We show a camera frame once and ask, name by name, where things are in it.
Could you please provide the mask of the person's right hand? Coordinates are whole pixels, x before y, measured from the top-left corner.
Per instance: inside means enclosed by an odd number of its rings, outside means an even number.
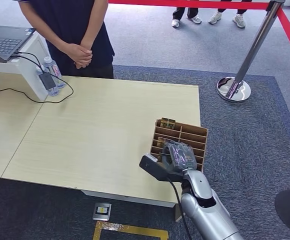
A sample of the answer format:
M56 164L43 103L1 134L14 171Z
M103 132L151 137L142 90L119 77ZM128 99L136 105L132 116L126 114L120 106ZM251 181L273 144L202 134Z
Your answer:
M73 43L67 43L64 53L73 60L77 69L87 67L92 59L91 50Z

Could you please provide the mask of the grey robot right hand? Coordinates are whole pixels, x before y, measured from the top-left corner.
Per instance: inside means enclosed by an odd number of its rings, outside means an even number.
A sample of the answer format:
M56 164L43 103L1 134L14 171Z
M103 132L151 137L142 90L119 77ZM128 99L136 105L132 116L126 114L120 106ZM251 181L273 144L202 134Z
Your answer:
M168 171L180 173L184 170L196 170L197 162L193 149L183 142L165 141L161 156Z

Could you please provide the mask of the person's left hand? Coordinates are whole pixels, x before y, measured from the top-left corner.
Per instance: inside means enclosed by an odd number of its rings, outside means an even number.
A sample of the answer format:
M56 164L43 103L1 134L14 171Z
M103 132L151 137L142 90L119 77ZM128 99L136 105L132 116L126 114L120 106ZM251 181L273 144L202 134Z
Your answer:
M82 40L77 51L75 60L76 69L86 68L91 62L93 54L91 45L88 41Z

